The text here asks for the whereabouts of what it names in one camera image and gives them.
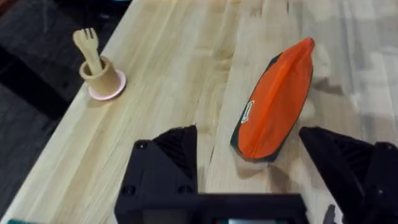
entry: beige cup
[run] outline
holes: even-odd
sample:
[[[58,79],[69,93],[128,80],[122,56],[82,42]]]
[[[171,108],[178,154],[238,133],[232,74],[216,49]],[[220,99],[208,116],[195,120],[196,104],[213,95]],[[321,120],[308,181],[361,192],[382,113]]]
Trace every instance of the beige cup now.
[[[103,67],[103,70],[100,73],[92,75],[87,62],[84,62],[80,66],[79,73],[97,94],[101,96],[109,96],[119,89],[120,78],[118,77],[111,61],[109,61],[105,56],[101,55],[100,57]]]

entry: butcher block countertop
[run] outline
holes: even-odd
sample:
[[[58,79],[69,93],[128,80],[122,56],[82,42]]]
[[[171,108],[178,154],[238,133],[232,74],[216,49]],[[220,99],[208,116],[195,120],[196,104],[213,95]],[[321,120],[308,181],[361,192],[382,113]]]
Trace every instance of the butcher block countertop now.
[[[270,59],[305,37],[316,44],[315,115],[268,168],[242,172],[233,129]],[[397,1],[134,0],[102,54],[127,75],[125,91],[100,102],[82,86],[1,223],[116,223],[134,142],[191,124],[200,192],[298,192],[322,223],[335,201],[300,127],[398,143]]]

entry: utensil holder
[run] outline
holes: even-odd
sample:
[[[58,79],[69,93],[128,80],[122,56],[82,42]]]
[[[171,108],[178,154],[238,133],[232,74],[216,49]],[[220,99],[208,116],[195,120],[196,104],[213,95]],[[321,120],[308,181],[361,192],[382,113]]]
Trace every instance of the utensil holder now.
[[[87,82],[90,95],[96,100],[108,100],[117,96],[126,85],[123,72],[115,70],[111,61],[105,56],[101,57],[102,71],[92,74],[87,62],[79,69],[80,76]]]

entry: wooden utensil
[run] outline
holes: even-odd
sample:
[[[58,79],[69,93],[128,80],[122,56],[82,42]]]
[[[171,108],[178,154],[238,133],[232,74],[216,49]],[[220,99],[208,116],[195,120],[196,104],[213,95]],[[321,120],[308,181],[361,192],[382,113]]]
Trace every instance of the wooden utensil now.
[[[93,28],[76,30],[73,41],[85,57],[92,75],[102,71],[100,56],[98,55],[98,37]]]

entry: wooden fork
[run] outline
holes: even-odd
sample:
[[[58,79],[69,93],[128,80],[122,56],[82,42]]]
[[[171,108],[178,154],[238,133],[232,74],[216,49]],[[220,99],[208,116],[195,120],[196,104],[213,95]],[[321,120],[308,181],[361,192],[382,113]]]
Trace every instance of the wooden fork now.
[[[93,28],[76,30],[73,33],[73,41],[86,58],[91,74],[102,71],[100,56],[98,55],[98,37]]]

